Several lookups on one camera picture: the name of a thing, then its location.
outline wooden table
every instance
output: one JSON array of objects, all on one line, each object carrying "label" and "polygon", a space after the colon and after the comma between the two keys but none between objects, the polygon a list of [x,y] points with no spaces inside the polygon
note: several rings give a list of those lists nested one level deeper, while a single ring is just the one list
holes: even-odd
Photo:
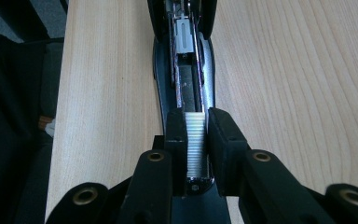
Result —
[{"label": "wooden table", "polygon": [[[47,215],[70,188],[132,175],[161,134],[146,1],[69,6]],[[218,1],[216,106],[305,186],[358,186],[358,1]],[[229,199],[233,223],[241,220]]]}]

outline table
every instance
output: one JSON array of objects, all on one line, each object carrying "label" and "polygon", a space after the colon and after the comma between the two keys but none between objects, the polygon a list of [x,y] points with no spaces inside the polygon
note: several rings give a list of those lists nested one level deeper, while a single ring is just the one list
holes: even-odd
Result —
[{"label": "table", "polygon": [[[47,215],[70,188],[112,188],[161,134],[146,1],[72,1]],[[358,186],[358,1],[218,1],[216,106],[305,186]],[[237,199],[228,199],[233,223]]]}]

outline silver staple strip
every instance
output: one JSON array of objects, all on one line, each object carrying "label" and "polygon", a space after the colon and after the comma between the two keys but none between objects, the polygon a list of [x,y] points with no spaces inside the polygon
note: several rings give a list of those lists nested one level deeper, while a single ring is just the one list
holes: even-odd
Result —
[{"label": "silver staple strip", "polygon": [[187,128],[187,177],[202,177],[205,113],[185,112]]}]

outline gray carpet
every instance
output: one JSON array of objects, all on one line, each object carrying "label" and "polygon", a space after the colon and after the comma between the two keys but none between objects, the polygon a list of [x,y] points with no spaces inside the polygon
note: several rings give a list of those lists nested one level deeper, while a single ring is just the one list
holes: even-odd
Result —
[{"label": "gray carpet", "polygon": [[[60,0],[30,0],[37,14],[48,29],[51,38],[64,37],[66,14],[62,9]],[[15,42],[23,42],[18,38],[0,17],[0,35]]]}]

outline black fabric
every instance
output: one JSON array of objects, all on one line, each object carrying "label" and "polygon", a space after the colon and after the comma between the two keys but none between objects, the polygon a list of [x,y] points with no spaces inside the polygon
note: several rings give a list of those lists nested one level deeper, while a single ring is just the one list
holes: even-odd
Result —
[{"label": "black fabric", "polygon": [[45,46],[0,36],[0,223],[13,221],[37,150]]}]

